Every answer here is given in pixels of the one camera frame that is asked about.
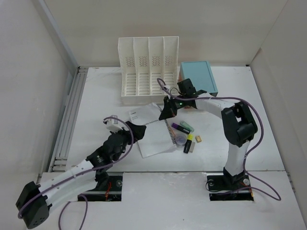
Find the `white spiral notebook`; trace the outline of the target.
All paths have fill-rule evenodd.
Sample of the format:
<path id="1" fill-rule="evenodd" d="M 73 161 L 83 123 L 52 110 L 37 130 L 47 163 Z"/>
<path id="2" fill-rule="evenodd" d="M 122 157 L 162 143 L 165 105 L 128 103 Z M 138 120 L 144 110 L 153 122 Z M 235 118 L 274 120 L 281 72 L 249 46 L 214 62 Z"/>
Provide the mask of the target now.
<path id="1" fill-rule="evenodd" d="M 129 111 L 133 124 L 146 126 L 144 137 L 138 141 L 143 158 L 172 152 L 176 149 L 175 138 L 168 122 L 166 120 L 159 120 L 161 111 L 161 107 L 155 103 Z"/>

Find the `clear round pin box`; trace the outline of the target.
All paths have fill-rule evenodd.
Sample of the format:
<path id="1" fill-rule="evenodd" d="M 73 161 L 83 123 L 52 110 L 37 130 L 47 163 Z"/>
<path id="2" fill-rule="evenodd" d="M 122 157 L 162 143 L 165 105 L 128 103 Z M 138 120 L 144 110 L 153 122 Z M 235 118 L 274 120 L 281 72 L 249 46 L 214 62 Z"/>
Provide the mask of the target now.
<path id="1" fill-rule="evenodd" d="M 185 134 L 176 134 L 175 143 L 178 147 L 183 147 L 187 142 L 187 135 Z"/>

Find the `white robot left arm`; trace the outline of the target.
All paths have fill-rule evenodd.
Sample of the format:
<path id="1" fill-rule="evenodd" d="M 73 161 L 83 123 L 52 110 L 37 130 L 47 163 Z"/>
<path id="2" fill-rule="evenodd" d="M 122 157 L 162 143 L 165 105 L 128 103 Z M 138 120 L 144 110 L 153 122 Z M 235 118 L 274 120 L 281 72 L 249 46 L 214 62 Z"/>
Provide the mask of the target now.
<path id="1" fill-rule="evenodd" d="M 104 118 L 103 123 L 110 136 L 92 154 L 76 166 L 40 184 L 26 184 L 16 202 L 17 217 L 31 230 L 47 220 L 58 206 L 74 196 L 107 186 L 109 170 L 124 159 L 132 150 L 133 144 L 143 139 L 145 125 L 135 125 L 122 121 L 116 116 Z"/>

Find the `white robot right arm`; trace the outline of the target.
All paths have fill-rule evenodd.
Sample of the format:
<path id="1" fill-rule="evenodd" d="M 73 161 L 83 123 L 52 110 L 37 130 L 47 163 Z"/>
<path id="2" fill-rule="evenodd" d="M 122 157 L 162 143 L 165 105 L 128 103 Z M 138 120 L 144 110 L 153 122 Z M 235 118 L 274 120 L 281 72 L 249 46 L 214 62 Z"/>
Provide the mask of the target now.
<path id="1" fill-rule="evenodd" d="M 167 94 L 163 99 L 164 107 L 159 120 L 177 116 L 177 111 L 184 107 L 206 111 L 222 120 L 224 135 L 229 143 L 222 183 L 229 189 L 237 186 L 245 175 L 243 164 L 249 144 L 258 131 L 248 103 L 241 99 L 237 99 L 237 103 L 231 103 L 229 100 L 232 97 L 214 97 L 205 90 L 196 91 L 190 79 L 178 83 L 179 96 L 172 95 L 161 78 L 157 82 Z"/>

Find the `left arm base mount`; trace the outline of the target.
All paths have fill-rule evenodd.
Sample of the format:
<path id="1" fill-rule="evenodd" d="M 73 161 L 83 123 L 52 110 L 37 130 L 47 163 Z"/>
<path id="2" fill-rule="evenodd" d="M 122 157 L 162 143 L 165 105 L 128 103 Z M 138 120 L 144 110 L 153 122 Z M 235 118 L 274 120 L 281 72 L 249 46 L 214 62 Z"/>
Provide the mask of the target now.
<path id="1" fill-rule="evenodd" d="M 97 183 L 94 189 L 78 195 L 78 201 L 84 201 L 84 195 L 90 202 L 119 202 L 122 200 L 123 173 L 109 173 L 105 182 Z"/>

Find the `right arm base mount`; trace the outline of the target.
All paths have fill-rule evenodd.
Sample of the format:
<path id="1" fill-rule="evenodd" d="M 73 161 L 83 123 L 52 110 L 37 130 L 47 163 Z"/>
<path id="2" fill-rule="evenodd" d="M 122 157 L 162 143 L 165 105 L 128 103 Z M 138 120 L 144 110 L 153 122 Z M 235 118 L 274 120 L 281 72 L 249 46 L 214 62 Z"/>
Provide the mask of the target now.
<path id="1" fill-rule="evenodd" d="M 233 184 L 229 183 L 223 173 L 208 173 L 206 189 L 209 191 L 210 201 L 254 201 L 252 190 L 240 188 L 250 186 L 248 175 L 244 175 Z"/>

